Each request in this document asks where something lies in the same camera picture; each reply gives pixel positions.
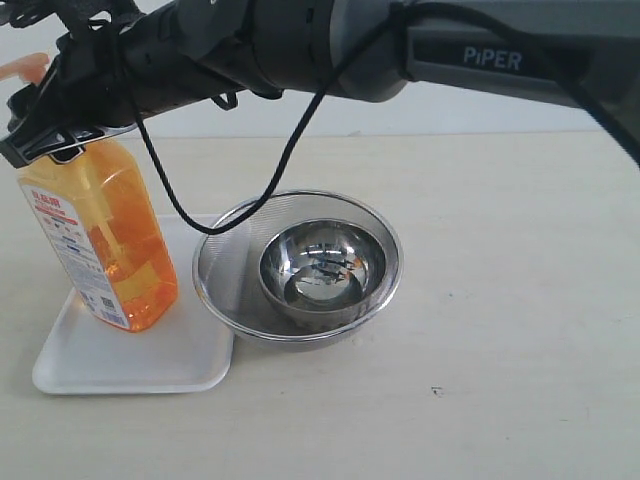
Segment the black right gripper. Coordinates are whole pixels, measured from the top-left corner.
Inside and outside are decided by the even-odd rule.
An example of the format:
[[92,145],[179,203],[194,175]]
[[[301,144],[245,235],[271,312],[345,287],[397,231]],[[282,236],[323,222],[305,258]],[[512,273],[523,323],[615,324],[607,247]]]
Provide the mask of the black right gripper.
[[33,53],[9,62],[7,76],[25,85],[7,101],[10,135],[1,140],[1,155],[14,168],[41,157],[68,164],[87,144],[134,130],[125,98],[133,80],[124,73],[132,45],[129,29],[99,29],[85,42],[65,37],[54,59]]

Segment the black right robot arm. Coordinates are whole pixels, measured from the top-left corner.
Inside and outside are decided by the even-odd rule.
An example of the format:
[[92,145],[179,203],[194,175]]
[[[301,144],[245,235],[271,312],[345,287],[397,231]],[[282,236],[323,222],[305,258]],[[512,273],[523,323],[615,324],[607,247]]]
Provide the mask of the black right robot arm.
[[5,1],[66,33],[44,80],[9,99],[15,167],[203,100],[287,90],[379,103],[411,82],[579,108],[639,154],[635,1]]

